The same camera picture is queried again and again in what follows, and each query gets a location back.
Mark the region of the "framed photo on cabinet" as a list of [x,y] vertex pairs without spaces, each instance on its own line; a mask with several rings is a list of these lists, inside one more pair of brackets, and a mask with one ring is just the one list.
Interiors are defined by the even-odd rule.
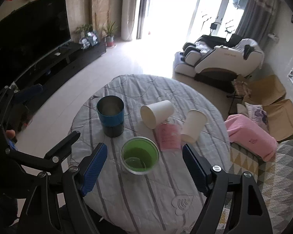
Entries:
[[89,39],[89,42],[92,47],[98,45],[99,37],[97,35],[97,31],[88,31],[87,38]]

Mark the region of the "pink folded towel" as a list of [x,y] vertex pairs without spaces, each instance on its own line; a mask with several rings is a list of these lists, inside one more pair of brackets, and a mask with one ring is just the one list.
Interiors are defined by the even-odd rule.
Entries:
[[269,161],[276,153],[278,142],[248,117],[230,115],[224,122],[229,141],[236,143],[264,162]]

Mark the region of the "white massage chair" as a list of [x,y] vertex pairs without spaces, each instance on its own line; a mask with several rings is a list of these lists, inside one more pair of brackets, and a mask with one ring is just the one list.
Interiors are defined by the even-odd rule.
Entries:
[[195,78],[198,75],[225,79],[230,75],[250,75],[261,68],[265,54],[253,39],[233,34],[225,38],[203,35],[196,42],[187,42],[175,54],[174,72]]

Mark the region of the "blue black metal cup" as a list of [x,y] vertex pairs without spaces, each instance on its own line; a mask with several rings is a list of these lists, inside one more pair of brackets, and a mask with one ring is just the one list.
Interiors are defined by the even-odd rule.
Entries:
[[124,131],[124,102],[118,96],[105,96],[97,103],[97,112],[108,137],[118,137]]

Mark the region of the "green leafy plant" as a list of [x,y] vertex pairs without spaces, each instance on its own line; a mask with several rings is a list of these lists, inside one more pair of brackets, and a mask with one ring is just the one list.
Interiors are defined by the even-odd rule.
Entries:
[[86,37],[88,32],[92,31],[91,24],[83,24],[75,29],[75,34],[80,34],[80,37]]

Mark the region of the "white standing air conditioner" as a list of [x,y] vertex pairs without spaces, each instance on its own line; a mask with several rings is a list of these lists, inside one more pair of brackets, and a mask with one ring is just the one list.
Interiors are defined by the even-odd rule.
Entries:
[[132,41],[135,23],[136,0],[123,0],[121,38],[123,41]]

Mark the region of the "white paper cup leaning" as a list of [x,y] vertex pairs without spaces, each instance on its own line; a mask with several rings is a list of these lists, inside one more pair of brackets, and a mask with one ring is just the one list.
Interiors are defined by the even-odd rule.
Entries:
[[181,130],[181,140],[186,143],[195,143],[207,123],[207,117],[199,110],[191,109],[186,116],[186,120]]

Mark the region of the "green pink lined jar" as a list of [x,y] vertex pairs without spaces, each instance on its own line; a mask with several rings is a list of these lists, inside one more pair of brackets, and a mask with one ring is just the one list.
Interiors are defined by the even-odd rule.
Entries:
[[134,175],[150,173],[159,161],[159,149],[150,139],[130,138],[120,150],[120,161],[127,172]]

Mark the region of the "patterned triangle rug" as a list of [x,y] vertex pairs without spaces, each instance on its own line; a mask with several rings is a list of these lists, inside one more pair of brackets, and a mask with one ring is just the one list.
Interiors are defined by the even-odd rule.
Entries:
[[293,215],[293,139],[278,144],[268,162],[236,143],[231,144],[230,158],[230,173],[249,171],[253,175],[267,206],[272,231],[282,233]]

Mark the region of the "folding stool wicker top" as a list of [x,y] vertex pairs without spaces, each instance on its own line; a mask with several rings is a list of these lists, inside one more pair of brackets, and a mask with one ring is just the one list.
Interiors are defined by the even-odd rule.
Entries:
[[235,100],[243,100],[245,97],[250,97],[251,89],[248,85],[248,82],[248,79],[240,74],[237,76],[236,79],[232,81],[233,93],[227,95],[227,98],[231,99],[228,115],[233,114],[233,112],[231,112],[231,109]]

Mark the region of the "black TV cabinet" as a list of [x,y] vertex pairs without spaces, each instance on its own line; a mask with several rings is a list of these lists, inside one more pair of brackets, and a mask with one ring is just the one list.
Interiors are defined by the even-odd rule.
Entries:
[[87,49],[80,44],[69,43],[58,48],[59,56],[52,52],[31,66],[16,85],[22,91],[20,103],[15,104],[8,119],[8,128],[17,132],[29,123],[39,108],[68,80],[92,61],[106,53],[105,43],[101,42]]

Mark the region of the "grey curtain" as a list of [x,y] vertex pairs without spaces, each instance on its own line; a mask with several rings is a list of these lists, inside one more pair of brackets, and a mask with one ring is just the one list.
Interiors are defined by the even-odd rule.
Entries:
[[275,24],[280,0],[248,0],[236,34],[264,47]]

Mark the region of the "black television screen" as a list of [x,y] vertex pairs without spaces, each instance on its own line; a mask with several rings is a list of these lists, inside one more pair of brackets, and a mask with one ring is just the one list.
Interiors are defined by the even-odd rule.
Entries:
[[66,0],[35,0],[0,21],[0,89],[70,41]]

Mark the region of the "purple floral pillow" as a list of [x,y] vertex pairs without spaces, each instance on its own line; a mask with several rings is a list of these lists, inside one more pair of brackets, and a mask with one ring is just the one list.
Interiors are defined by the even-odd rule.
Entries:
[[262,105],[253,105],[249,103],[237,104],[237,113],[245,115],[264,131],[268,132],[267,112],[264,111]]

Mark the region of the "tan floor cushion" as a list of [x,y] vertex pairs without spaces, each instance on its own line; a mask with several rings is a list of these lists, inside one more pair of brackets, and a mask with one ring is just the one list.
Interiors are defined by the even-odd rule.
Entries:
[[245,96],[243,103],[268,106],[282,99],[286,90],[276,75],[269,75],[257,81],[249,81],[250,95]]
[[274,104],[263,106],[267,112],[269,134],[281,142],[293,135],[293,103],[283,99]]

